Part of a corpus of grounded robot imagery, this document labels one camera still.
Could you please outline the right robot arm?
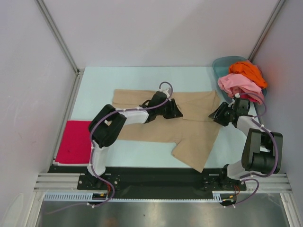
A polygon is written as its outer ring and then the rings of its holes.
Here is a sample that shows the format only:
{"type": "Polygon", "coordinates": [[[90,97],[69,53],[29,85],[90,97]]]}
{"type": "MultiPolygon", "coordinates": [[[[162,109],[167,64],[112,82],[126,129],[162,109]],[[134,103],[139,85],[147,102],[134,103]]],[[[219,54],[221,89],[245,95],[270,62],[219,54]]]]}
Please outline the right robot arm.
{"type": "Polygon", "coordinates": [[[251,176],[270,177],[281,168],[283,135],[267,129],[256,116],[249,115],[250,101],[235,98],[228,104],[222,102],[208,117],[221,126],[232,124],[246,136],[241,160],[225,165],[226,173],[219,176],[218,184],[231,189],[236,180],[251,176]]]}

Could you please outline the beige t shirt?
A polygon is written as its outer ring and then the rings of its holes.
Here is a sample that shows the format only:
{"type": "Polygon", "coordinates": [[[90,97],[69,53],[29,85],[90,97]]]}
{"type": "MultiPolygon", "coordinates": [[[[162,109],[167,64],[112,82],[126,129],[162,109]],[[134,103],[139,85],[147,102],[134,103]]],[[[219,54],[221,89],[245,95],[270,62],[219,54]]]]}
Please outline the beige t shirt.
{"type": "Polygon", "coordinates": [[[149,123],[124,126],[120,140],[176,143],[172,155],[202,172],[218,136],[220,125],[209,115],[220,105],[216,91],[175,92],[173,94],[181,118],[164,119],[157,116],[149,123]]]}

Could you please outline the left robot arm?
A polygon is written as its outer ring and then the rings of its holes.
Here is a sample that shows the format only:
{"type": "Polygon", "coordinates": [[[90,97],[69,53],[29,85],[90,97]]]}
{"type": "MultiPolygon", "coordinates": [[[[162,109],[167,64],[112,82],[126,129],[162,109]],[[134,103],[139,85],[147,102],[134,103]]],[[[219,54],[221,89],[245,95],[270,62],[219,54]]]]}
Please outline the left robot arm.
{"type": "Polygon", "coordinates": [[[131,124],[149,123],[157,116],[162,116],[164,119],[183,117],[175,100],[166,91],[157,91],[151,99],[137,107],[115,108],[107,104],[101,109],[88,127],[91,142],[87,167],[90,174],[88,178],[90,186],[99,189],[104,183],[108,184],[103,176],[106,170],[107,154],[109,147],[115,143],[122,129],[131,124]]]}

